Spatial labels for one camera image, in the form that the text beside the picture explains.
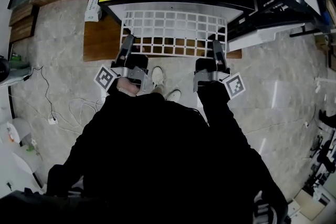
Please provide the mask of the person's left hand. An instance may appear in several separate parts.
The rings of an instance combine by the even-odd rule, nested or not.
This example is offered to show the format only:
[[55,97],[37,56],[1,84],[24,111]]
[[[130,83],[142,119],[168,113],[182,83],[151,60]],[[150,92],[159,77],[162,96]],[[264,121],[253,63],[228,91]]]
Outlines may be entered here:
[[128,56],[127,60],[125,61],[125,66],[129,69],[138,67],[142,69],[143,71],[147,72],[148,57],[146,55],[131,54]]

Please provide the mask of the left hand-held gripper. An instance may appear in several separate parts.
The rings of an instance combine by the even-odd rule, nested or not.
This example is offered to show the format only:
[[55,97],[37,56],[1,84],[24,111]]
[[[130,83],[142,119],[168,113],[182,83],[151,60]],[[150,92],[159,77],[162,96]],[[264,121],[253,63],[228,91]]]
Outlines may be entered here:
[[147,72],[138,67],[129,69],[125,63],[131,55],[135,37],[127,35],[122,43],[116,61],[112,61],[110,67],[102,65],[95,75],[94,83],[104,92],[108,92],[116,79],[127,78],[132,84],[135,84],[141,91],[145,90],[148,78]]

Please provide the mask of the person's right hand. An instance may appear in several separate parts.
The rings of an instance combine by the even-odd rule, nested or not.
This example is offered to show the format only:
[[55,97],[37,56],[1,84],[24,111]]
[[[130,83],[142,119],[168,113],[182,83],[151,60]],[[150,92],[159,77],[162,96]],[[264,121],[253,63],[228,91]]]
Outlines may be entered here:
[[216,61],[214,59],[199,58],[195,63],[195,72],[206,70],[207,72],[213,72],[217,70]]

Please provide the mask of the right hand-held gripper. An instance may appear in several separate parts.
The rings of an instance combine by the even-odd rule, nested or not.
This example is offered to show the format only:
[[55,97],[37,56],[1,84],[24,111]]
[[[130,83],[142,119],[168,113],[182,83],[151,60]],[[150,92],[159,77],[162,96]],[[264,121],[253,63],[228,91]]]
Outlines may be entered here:
[[[225,51],[218,40],[213,41],[213,53],[216,64],[225,67]],[[246,91],[246,87],[239,72],[236,74],[230,74],[220,71],[207,71],[207,69],[195,72],[193,79],[193,91],[196,92],[200,87],[204,86],[204,83],[212,81],[217,81],[223,84],[231,100]]]

